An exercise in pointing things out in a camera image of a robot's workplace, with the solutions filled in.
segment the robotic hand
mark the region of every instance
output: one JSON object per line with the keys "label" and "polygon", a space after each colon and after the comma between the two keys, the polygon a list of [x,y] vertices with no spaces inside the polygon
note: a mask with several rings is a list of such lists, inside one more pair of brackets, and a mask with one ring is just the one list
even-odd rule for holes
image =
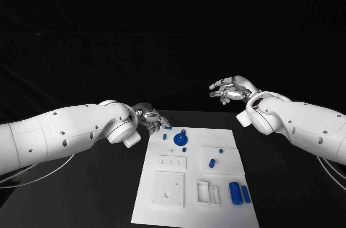
{"label": "robotic hand", "polygon": [[305,102],[293,102],[283,95],[262,91],[243,76],[220,80],[211,97],[224,106],[234,101],[247,103],[237,116],[244,127],[252,124],[266,135],[280,133],[292,144],[316,156],[346,165],[346,116]]}
{"label": "robotic hand", "polygon": [[128,148],[142,140],[139,124],[151,135],[171,127],[149,103],[135,107],[107,100],[48,112],[28,120],[0,125],[0,176],[34,164],[81,153],[97,141],[125,142]]}

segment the black table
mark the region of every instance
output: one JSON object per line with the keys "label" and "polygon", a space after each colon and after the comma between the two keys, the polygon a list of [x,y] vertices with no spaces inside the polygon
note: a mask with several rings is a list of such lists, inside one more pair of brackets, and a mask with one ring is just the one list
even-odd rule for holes
{"label": "black table", "polygon": [[[162,111],[177,127],[233,130],[259,223],[266,227],[344,226],[346,192],[318,157],[282,134],[244,128],[236,113]],[[132,224],[151,135],[128,148],[104,139],[42,181],[14,192],[2,210],[2,228],[119,228]],[[40,164],[24,183],[50,174],[68,158]]]}

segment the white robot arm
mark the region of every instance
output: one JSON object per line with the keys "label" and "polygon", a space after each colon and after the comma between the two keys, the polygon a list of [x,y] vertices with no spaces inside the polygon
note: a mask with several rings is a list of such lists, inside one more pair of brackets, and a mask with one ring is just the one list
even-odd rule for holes
{"label": "white robot arm", "polygon": [[0,176],[93,148],[97,141],[125,142],[128,148],[142,140],[143,124],[151,135],[171,122],[148,103],[135,107],[107,100],[48,112],[28,120],[0,125]]}
{"label": "white robot arm", "polygon": [[247,103],[247,110],[237,116],[244,127],[252,124],[266,135],[283,134],[290,143],[316,156],[346,165],[346,116],[305,102],[293,102],[283,95],[257,89],[243,77],[220,80],[210,87],[220,91],[224,105],[234,101]]}

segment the black background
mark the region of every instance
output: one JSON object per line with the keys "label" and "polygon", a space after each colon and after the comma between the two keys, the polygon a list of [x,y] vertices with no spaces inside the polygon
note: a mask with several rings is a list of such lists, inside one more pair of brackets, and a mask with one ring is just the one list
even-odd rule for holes
{"label": "black background", "polygon": [[0,122],[117,100],[240,113],[210,86],[345,109],[345,0],[0,0]]}

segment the white cable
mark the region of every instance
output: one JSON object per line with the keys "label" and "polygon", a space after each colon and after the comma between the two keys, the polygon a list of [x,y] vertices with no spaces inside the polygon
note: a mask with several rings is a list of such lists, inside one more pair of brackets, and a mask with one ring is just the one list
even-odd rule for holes
{"label": "white cable", "polygon": [[329,166],[332,167],[334,171],[339,174],[339,176],[346,179],[346,177],[344,176],[344,174],[341,174],[341,172],[337,170],[337,168],[331,165],[329,161],[324,158],[324,160],[326,161],[326,163],[329,164]]}
{"label": "white cable", "polygon": [[66,164],[53,172],[50,173],[47,176],[44,176],[42,178],[37,179],[35,181],[27,183],[27,184],[21,184],[21,185],[15,185],[15,186],[5,186],[5,187],[0,187],[0,189],[9,189],[9,188],[18,188],[18,187],[24,187],[38,181],[41,181],[42,179],[45,179],[47,177],[50,177],[71,161],[71,159],[74,158],[76,155],[71,156],[70,160],[66,162]]}
{"label": "white cable", "polygon": [[18,174],[15,174],[12,177],[4,179],[0,181],[0,184],[4,184],[6,181],[12,180],[15,177],[18,177],[19,175],[22,175],[25,172],[28,172],[38,164],[32,165],[27,170],[24,170],[22,172],[19,172]]}
{"label": "white cable", "polygon": [[339,181],[337,180],[337,178],[332,176],[332,174],[331,174],[331,172],[329,172],[326,166],[324,165],[324,162],[322,162],[321,157],[319,157],[319,156],[316,156],[316,157],[318,157],[318,159],[319,159],[319,162],[321,162],[321,164],[322,164],[322,166],[324,166],[324,168],[325,168],[325,170],[326,170],[329,176],[332,177],[332,179],[335,180],[335,182],[339,184],[339,186],[346,190],[345,186],[339,183]]}

